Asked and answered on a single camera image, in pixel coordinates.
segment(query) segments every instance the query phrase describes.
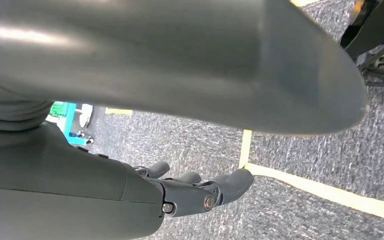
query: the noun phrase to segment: gray fabric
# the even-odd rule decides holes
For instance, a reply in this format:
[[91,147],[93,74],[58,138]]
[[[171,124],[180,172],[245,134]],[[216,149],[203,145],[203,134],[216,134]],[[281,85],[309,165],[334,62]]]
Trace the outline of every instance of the gray fabric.
[[0,130],[22,131],[41,124],[52,101],[31,99],[0,86]]
[[[347,27],[353,0],[324,0],[304,9],[335,39]],[[368,90],[364,122],[318,137],[253,133],[250,162],[384,200],[384,88]],[[105,115],[97,108],[89,132],[94,153],[132,165],[167,161],[175,177],[207,180],[232,172],[242,130],[145,112]],[[384,219],[323,200],[276,180],[257,177],[238,202],[208,214],[166,219],[147,240],[384,240]]]

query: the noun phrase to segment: gray metal panel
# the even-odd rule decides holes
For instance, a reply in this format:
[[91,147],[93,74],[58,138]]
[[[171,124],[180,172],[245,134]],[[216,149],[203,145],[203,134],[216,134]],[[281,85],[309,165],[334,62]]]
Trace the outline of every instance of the gray metal panel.
[[358,123],[362,77],[288,0],[1,0],[0,85],[278,134]]
[[127,240],[161,225],[161,205],[0,189],[0,240]]

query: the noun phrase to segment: screw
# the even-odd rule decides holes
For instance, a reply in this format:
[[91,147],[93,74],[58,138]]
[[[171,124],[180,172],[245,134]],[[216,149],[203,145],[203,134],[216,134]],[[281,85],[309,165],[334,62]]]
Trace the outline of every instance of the screw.
[[162,205],[162,211],[166,214],[173,212],[174,206],[170,203],[164,203]]
[[216,204],[216,200],[213,195],[207,195],[204,199],[204,209],[209,211],[214,208],[214,204]]

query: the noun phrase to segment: floor marking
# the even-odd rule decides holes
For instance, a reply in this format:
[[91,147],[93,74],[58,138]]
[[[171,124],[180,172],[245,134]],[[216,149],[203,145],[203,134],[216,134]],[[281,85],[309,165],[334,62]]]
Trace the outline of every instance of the floor marking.
[[133,114],[133,110],[106,107],[105,114],[120,114],[131,116]]
[[255,176],[274,178],[320,198],[384,218],[384,201],[252,163],[245,164],[245,168]]
[[295,6],[297,7],[303,7],[308,4],[312,4],[315,2],[318,2],[320,0],[290,0]]
[[239,158],[239,168],[245,167],[245,164],[248,163],[250,157],[250,148],[251,148],[251,138],[253,136],[253,131],[243,130],[242,135],[242,146],[240,148],[240,158]]

